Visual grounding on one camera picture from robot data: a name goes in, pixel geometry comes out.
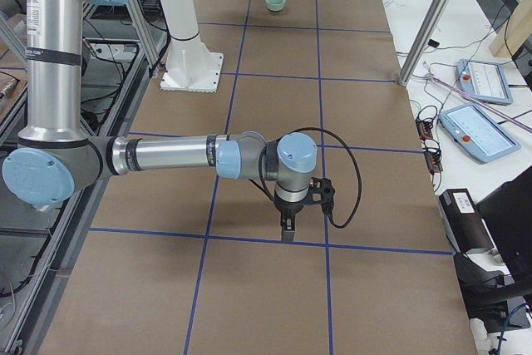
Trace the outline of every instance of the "white label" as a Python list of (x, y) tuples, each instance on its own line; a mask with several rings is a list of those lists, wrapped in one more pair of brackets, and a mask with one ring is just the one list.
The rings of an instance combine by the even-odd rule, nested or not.
[(27, 0), (27, 34), (41, 35), (41, 0)]
[(471, 205), (466, 193), (453, 193), (452, 195), (455, 196), (456, 204), (458, 205), (458, 209), (462, 214), (475, 213), (475, 210), (473, 210), (473, 205)]

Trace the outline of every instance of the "blue cable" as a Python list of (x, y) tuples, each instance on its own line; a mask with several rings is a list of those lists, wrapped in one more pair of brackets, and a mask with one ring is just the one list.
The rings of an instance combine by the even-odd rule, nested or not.
[(506, 317), (505, 319), (505, 324), (503, 325), (502, 327), (502, 330), (500, 331), (500, 336), (499, 336), (499, 345), (497, 346), (497, 351), (495, 352), (495, 355), (500, 355), (500, 347), (502, 347), (502, 341), (503, 341), (503, 337), (505, 335), (505, 331), (506, 329), (508, 328), (508, 326), (510, 325), (510, 320), (512, 319), (512, 317), (517, 313), (517, 311), (519, 311), (521, 308), (523, 307), (526, 307), (527, 303), (522, 303), (521, 305), (519, 305), (518, 307), (515, 307), (512, 312), (510, 312), (508, 314), (508, 316)]

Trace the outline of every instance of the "bowl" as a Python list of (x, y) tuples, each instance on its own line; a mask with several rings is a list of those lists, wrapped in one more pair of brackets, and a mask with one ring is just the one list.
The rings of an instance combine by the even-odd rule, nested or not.
[(284, 9), (284, 5), (286, 4), (286, 0), (265, 0), (266, 1), (266, 7), (271, 12), (280, 12)]

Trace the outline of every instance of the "small mint green bowl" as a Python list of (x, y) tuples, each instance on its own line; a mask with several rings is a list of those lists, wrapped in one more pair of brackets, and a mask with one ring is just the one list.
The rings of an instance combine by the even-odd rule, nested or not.
[(280, 12), (284, 9), (284, 5), (286, 4), (286, 0), (265, 0), (266, 1), (266, 7), (271, 12)]

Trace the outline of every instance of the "white stand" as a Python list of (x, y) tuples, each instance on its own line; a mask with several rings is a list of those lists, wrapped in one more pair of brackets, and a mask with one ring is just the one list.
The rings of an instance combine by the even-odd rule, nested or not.
[(161, 89), (216, 92), (224, 55), (202, 43), (193, 1), (160, 1), (172, 36)]

